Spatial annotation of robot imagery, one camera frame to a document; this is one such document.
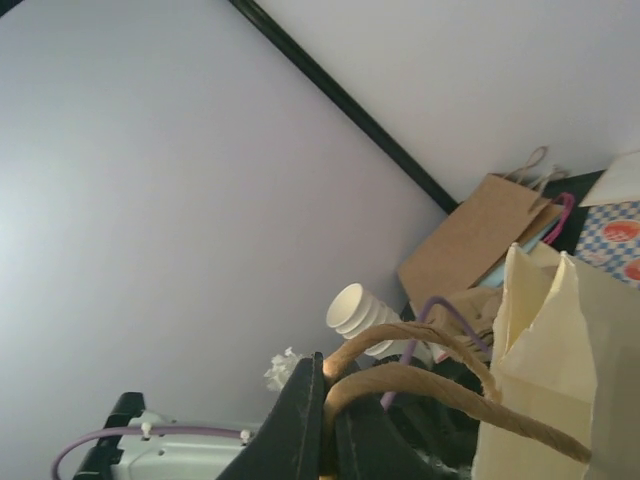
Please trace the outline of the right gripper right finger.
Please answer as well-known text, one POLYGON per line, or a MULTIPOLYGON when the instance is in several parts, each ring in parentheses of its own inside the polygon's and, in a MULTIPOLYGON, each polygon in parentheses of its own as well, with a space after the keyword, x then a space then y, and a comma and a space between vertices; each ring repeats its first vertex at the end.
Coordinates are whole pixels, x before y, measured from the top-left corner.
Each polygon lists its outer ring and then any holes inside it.
POLYGON ((350 403, 334 423, 335 476, 342 480, 426 480, 438 473, 402 438, 376 395, 350 403))

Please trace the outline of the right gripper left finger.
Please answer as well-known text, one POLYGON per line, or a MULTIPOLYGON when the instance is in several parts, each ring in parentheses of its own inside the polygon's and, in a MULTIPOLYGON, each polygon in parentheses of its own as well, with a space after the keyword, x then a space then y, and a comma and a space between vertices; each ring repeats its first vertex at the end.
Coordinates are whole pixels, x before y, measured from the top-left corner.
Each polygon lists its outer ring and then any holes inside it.
POLYGON ((317 479, 325 396, 322 355, 302 358, 255 437, 218 479, 317 479))

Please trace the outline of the cream paper bag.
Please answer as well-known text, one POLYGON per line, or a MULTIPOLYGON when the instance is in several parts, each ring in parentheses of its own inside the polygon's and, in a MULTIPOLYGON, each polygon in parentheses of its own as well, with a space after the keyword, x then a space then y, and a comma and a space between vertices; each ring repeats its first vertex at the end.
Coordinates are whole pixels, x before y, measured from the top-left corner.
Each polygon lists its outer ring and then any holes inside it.
POLYGON ((493 333, 489 365, 443 330, 417 322, 374 326, 346 341, 323 367, 331 385, 324 434, 359 397, 412 393, 479 421, 475 479, 637 478, 638 290, 564 253, 548 274, 514 246, 493 333), (346 373, 367 348, 393 339, 448 347, 482 392, 398 363, 346 373))

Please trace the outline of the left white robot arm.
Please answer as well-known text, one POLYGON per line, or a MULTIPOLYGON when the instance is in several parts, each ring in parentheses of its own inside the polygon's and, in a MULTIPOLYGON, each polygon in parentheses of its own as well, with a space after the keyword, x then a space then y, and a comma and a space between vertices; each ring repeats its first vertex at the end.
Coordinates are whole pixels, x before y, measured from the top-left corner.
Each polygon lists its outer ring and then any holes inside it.
POLYGON ((124 435, 99 440, 75 479, 215 479, 255 437, 256 425, 216 425, 223 436, 124 435))

